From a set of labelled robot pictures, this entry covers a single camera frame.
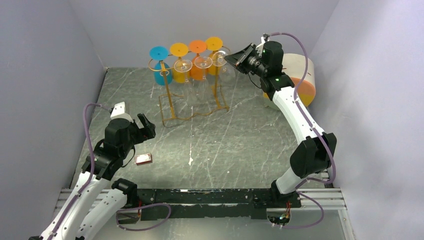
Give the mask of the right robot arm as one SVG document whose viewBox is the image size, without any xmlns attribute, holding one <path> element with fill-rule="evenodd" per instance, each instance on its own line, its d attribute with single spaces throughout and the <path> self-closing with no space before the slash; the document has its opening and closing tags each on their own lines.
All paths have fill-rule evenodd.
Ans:
<svg viewBox="0 0 424 240">
<path fill-rule="evenodd" d="M 282 207 L 312 175 L 334 166 L 337 138 L 313 121 L 297 95 L 294 82 L 283 71 L 284 51 L 279 42 L 267 41 L 262 50 L 252 43 L 224 59 L 240 73 L 259 77 L 260 88 L 285 116 L 295 135 L 298 146 L 290 156 L 290 167 L 271 184 L 270 202 Z"/>
</svg>

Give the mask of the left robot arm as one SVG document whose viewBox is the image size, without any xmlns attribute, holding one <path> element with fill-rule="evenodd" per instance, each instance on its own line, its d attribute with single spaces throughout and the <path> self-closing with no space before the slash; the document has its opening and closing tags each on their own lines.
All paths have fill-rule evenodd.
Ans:
<svg viewBox="0 0 424 240">
<path fill-rule="evenodd" d="M 111 120 L 79 174 L 77 184 L 56 217 L 33 240 L 91 240 L 117 211 L 140 207 L 137 185 L 120 178 L 111 183 L 124 166 L 124 159 L 137 144 L 153 139 L 156 126 L 143 113 L 138 127 L 127 113 L 111 113 Z M 112 189 L 93 207 L 99 194 L 111 183 Z"/>
</svg>

